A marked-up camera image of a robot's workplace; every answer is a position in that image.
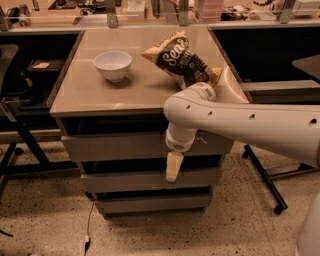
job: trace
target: bowl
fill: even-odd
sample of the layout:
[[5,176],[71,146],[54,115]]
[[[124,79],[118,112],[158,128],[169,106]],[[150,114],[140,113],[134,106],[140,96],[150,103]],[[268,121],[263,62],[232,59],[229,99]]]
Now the bowl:
[[93,63],[98,72],[111,82],[120,82],[129,73],[132,57],[123,51],[109,51],[98,55]]

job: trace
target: snack bag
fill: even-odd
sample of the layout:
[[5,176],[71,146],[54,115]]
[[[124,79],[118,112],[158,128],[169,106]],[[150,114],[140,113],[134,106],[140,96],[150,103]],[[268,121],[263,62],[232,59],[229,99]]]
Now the snack bag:
[[222,68],[208,67],[189,47],[184,31],[175,32],[158,45],[149,48],[142,56],[169,73],[181,89],[197,82],[217,84]]

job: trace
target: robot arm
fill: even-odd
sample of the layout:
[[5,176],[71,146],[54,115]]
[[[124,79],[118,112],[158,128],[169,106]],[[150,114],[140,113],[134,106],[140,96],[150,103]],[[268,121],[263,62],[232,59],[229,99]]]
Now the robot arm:
[[310,105],[215,103],[206,83],[171,96],[164,105],[169,121],[167,146],[186,152],[198,130],[212,132],[319,167],[320,108]]

